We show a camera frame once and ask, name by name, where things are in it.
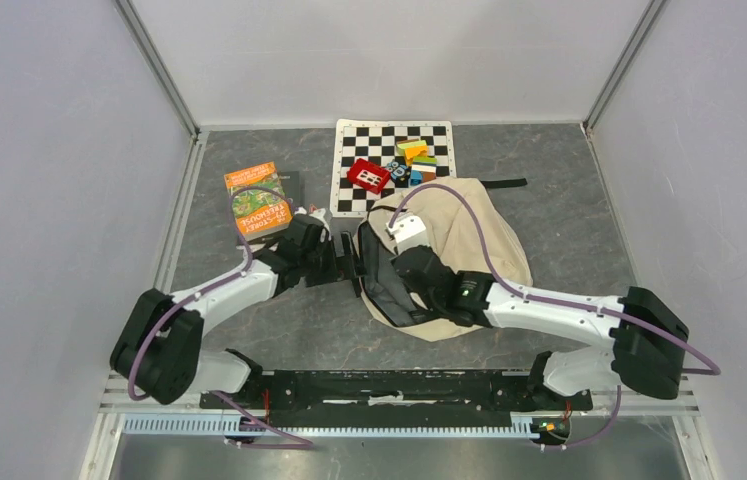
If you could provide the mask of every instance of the gray tabletop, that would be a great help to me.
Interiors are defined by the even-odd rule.
[[[333,129],[212,132],[197,180],[173,288],[202,283],[241,261],[223,175],[273,161],[298,170],[306,204],[328,207]],[[578,125],[454,128],[460,177],[526,177],[491,200],[520,237],[535,286],[623,294],[632,284],[596,164]],[[357,220],[335,219],[333,231]],[[215,328],[208,350],[236,348],[268,369],[528,368],[535,355],[578,347],[537,332],[481,330],[429,343],[374,320],[349,283],[297,288]]]

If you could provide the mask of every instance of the chessboard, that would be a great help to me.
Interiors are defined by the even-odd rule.
[[[438,177],[456,176],[450,122],[338,121],[329,205],[333,216],[363,218],[376,200],[409,188],[411,168],[396,148],[397,142],[407,139],[426,141],[428,156],[437,161]],[[347,180],[347,172],[359,158],[391,172],[391,181],[381,194],[368,192]]]

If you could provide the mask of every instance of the beige bag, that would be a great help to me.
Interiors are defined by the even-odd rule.
[[[504,278],[532,285],[526,254],[517,235],[491,204],[482,183],[474,178],[443,177],[430,183],[446,185],[459,192],[476,213],[491,262]],[[385,225],[397,205],[410,190],[377,201],[367,220],[359,226],[356,242],[366,270],[361,279],[365,305],[380,322],[409,335],[434,342],[457,337],[479,326],[462,327],[443,318],[430,319],[419,297],[409,294],[396,276],[390,259],[394,241]],[[406,208],[426,225],[432,250],[453,271],[490,273],[482,255],[479,235],[473,220],[461,202],[449,192],[427,189],[412,197]]]

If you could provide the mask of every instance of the red toy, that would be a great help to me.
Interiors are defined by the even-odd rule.
[[[356,159],[347,172],[350,183],[376,194],[382,193],[390,179],[391,172],[362,158]]]

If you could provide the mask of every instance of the bag strap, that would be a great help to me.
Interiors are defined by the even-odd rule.
[[[494,190],[497,188],[525,187],[529,182],[525,178],[509,178],[507,180],[479,180],[479,183],[486,190]]]

